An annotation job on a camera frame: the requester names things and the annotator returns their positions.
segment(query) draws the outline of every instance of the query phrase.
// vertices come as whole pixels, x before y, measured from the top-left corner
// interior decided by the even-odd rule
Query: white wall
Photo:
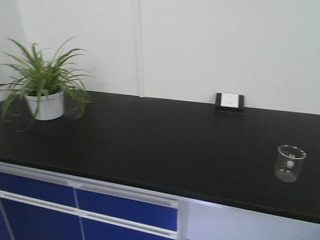
[[[0,64],[11,62],[3,52],[19,54],[19,50],[7,38],[21,43],[25,43],[26,40],[16,0],[0,1]],[[0,66],[0,83],[8,83],[9,77],[16,75],[9,67]],[[3,100],[4,94],[0,91],[0,101]]]
[[[319,0],[142,0],[146,92],[320,114]]]
[[[18,0],[29,43],[88,50],[88,89],[320,114],[319,0]],[[137,4],[143,59],[137,62]]]
[[[89,90],[137,95],[134,13],[131,0],[18,0],[29,44],[90,52],[75,61],[91,72]]]

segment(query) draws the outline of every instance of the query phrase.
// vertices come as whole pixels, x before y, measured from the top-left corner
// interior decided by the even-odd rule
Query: drawer handle
[[[169,239],[174,239],[174,240],[177,239],[176,231],[172,231],[172,230],[168,230],[168,229],[164,229],[156,226],[151,226],[151,225],[147,225],[147,224],[143,224],[135,221],[125,220],[125,219],[117,218],[113,216],[103,215],[103,214],[99,214],[91,211],[86,211],[86,210],[78,209],[75,207],[65,206],[65,205],[61,205],[61,204],[50,202],[50,201],[23,196],[23,195],[8,192],[8,191],[0,190],[0,198],[33,205],[40,208],[50,209],[58,212],[63,212],[66,214],[76,215],[82,218],[91,219],[91,220],[95,220],[95,221],[99,221],[99,222],[103,222],[111,225],[116,225],[116,226],[127,228],[127,229],[137,230],[140,232],[153,234],[153,235],[157,235],[157,236],[161,236]]]

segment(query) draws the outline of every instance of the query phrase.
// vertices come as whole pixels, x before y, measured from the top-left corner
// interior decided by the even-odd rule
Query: white flower pot
[[[35,115],[37,110],[37,97],[36,96],[24,96],[32,115]],[[58,93],[40,97],[39,102],[39,112],[35,116],[37,120],[52,120],[61,117],[64,114],[64,92],[60,91]]]

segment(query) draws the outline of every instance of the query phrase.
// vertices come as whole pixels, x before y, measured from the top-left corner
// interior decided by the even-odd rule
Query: spider plant
[[[5,54],[12,58],[16,63],[5,63],[1,65],[8,66],[19,73],[18,77],[11,77],[12,82],[0,84],[0,91],[7,91],[6,99],[2,102],[2,118],[7,114],[10,105],[23,96],[37,97],[37,108],[33,115],[33,120],[39,113],[40,98],[42,96],[56,94],[60,91],[70,95],[74,100],[79,102],[80,116],[86,109],[86,104],[90,102],[90,95],[87,93],[82,77],[88,76],[83,74],[87,72],[83,69],[69,67],[73,62],[71,58],[83,55],[81,48],[73,48],[63,52],[62,48],[72,38],[66,40],[55,52],[51,60],[44,60],[43,50],[37,50],[37,43],[31,45],[31,50],[27,50],[21,43],[14,39],[8,38],[22,52],[22,57],[9,53]]]

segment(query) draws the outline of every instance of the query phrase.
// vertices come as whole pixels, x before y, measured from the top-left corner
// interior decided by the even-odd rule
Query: cabinet
[[[188,204],[190,240],[319,240],[320,224],[236,207]]]
[[[5,211],[0,199],[0,240],[10,240],[8,226],[5,220]]]
[[[172,231],[177,230],[176,208],[79,189],[76,190],[76,195],[80,209]]]
[[[169,238],[90,219],[82,219],[85,240],[170,240]]]
[[[0,170],[0,199],[15,240],[177,239],[174,199],[9,164]],[[0,228],[0,240],[9,240],[1,221]]]
[[[8,199],[2,204],[15,240],[82,239],[76,215]]]

